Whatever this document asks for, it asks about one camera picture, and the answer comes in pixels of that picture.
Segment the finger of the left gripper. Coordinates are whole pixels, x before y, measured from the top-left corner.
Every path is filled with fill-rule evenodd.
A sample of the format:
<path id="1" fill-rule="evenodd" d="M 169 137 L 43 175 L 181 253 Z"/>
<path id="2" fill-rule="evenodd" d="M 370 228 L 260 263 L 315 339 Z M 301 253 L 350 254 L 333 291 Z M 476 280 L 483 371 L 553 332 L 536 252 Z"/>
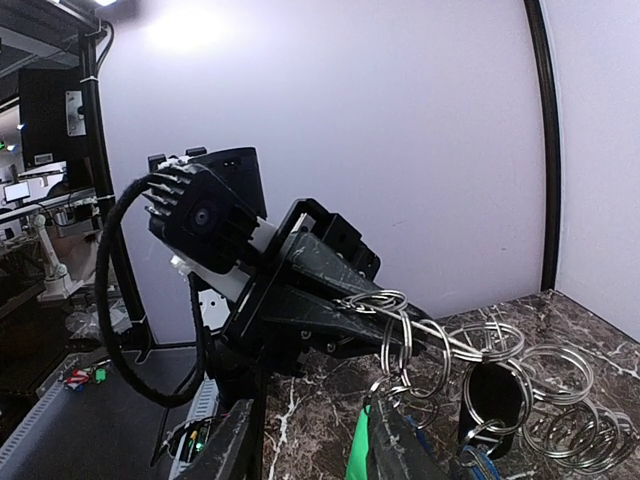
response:
<path id="1" fill-rule="evenodd" d="M 381 261 L 363 242 L 349 257 L 310 232 L 298 232 L 290 247 L 287 260 L 312 295 L 352 310 L 400 309 L 400 292 L 374 282 Z"/>
<path id="2" fill-rule="evenodd" d="M 386 323 L 381 314 L 358 313 L 293 287 L 277 287 L 269 294 L 259 318 L 269 332 L 335 358 L 379 350 Z"/>

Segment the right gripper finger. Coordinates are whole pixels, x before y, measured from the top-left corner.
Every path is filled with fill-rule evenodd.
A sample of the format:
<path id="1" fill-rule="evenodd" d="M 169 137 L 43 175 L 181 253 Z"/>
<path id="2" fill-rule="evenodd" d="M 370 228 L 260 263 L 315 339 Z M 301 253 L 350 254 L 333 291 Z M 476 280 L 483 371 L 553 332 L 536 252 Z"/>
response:
<path id="1" fill-rule="evenodd" d="M 413 427 L 379 395 L 373 395 L 368 413 L 368 479 L 448 479 L 429 455 Z"/>

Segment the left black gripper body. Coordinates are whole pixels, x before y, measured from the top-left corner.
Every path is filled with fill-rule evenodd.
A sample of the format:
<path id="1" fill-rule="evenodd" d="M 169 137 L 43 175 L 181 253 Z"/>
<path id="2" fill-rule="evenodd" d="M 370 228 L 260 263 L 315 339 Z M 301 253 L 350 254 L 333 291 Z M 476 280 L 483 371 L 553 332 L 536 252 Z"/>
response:
<path id="1" fill-rule="evenodd" d="M 287 260 L 292 237 L 298 232 L 310 232 L 349 257 L 355 253 L 358 242 L 363 242 L 361 233 L 347 220 L 314 199 L 298 200 L 289 210 L 241 298 L 234 302 L 221 332 L 221 341 L 230 350 L 279 373 L 298 372 L 299 356 L 309 348 L 301 347 L 290 337 L 281 338 L 269 332 L 259 318 L 259 309 L 277 287 L 293 287 L 311 294 Z"/>

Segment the green key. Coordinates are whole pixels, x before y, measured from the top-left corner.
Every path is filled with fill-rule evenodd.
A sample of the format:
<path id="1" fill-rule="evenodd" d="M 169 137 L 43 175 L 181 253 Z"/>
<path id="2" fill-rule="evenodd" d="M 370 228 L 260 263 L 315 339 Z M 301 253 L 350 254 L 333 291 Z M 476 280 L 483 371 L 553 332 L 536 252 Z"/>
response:
<path id="1" fill-rule="evenodd" d="M 370 406 L 359 413 L 354 431 L 351 452 L 346 469 L 346 480 L 367 480 L 367 456 L 369 452 L 368 420 Z"/>

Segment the black disc with keyrings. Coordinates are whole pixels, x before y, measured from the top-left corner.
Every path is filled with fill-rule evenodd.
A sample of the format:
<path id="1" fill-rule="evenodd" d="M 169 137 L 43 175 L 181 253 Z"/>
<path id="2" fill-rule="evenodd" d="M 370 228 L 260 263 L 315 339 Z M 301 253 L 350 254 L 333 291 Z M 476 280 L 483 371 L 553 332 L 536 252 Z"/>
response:
<path id="1" fill-rule="evenodd" d="M 565 469 L 587 475 L 606 472 L 639 445 L 639 431 L 622 412 L 594 404 L 595 373 L 575 349 L 556 344 L 526 346 L 524 333 L 497 320 L 447 331 L 433 320 L 413 320 L 406 296 L 380 290 L 339 300 L 340 308 L 386 319 L 380 348 L 382 375 L 370 387 L 393 407 L 410 398 L 417 409 L 450 382 L 453 363 L 465 362 L 461 410 L 471 421 L 463 442 L 477 439 L 498 449 L 520 434 L 530 449 Z M 442 354 L 434 386 L 413 382 L 409 365 L 419 343 Z"/>

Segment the blue key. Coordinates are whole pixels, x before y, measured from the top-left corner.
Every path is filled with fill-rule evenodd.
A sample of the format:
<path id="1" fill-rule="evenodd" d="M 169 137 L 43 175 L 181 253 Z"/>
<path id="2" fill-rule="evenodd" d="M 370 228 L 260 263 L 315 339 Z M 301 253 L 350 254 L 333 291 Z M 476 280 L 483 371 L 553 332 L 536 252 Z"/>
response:
<path id="1" fill-rule="evenodd" d="M 480 449 L 467 445 L 458 455 L 463 479 L 500 480 L 502 478 L 493 461 Z"/>

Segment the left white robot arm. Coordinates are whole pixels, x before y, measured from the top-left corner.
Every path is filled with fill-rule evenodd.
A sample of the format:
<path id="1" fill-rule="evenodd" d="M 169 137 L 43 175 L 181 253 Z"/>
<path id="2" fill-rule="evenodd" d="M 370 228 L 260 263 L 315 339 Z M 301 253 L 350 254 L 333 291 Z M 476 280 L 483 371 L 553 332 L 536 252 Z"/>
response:
<path id="1" fill-rule="evenodd" d="M 425 348 L 412 325 L 426 313 L 376 283 L 379 257 L 342 215 L 307 198 L 279 225 L 269 222 L 254 148 L 192 148 L 153 178 L 151 230 L 179 267 L 228 302 L 211 347 L 294 377 L 313 350 L 411 359 Z"/>

